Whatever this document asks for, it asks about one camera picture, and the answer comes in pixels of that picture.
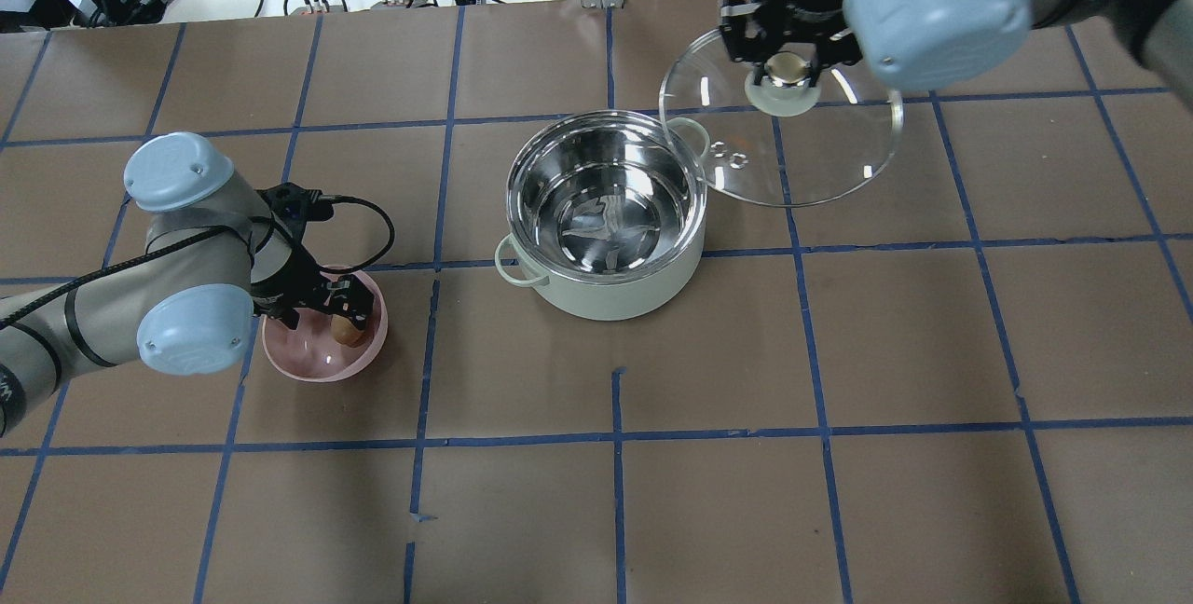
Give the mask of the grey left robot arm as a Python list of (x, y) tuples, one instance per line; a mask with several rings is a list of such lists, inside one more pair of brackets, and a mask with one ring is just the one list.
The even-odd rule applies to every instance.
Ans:
[(169, 132), (129, 159), (125, 192), (152, 214), (144, 254), (76, 281), (4, 298), (4, 433), (68, 380), (146, 363), (174, 376), (222, 372), (251, 349), (254, 319), (278, 329), (274, 363), (319, 382), (378, 355), (388, 312), (363, 264), (324, 266), (307, 224), (357, 197), (285, 181), (252, 187), (196, 132)]

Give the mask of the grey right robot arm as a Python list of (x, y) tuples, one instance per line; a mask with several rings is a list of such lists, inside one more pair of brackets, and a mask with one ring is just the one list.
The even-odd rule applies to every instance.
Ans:
[(1101, 17), (1121, 48), (1189, 104), (1189, 0), (723, 0), (721, 42), (764, 70), (789, 44), (832, 64), (869, 64), (888, 90), (946, 90), (1002, 64), (1027, 35)]

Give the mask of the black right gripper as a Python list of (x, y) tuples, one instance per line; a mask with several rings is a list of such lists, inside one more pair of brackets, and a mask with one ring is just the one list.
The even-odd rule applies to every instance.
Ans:
[(843, 0), (721, 0), (719, 35), (734, 63), (750, 64), (746, 90), (767, 90), (766, 68), (785, 45), (811, 45), (810, 90), (832, 64), (857, 64), (863, 51), (843, 18)]

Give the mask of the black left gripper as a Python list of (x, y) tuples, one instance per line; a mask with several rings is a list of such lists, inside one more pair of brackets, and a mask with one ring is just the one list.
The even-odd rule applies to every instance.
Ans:
[(255, 315), (278, 320), (289, 331), (301, 323), (299, 309), (340, 315), (350, 323), (367, 323), (376, 304), (361, 273), (320, 269), (304, 249), (293, 249), (282, 269), (262, 281), (253, 281), (252, 300)]

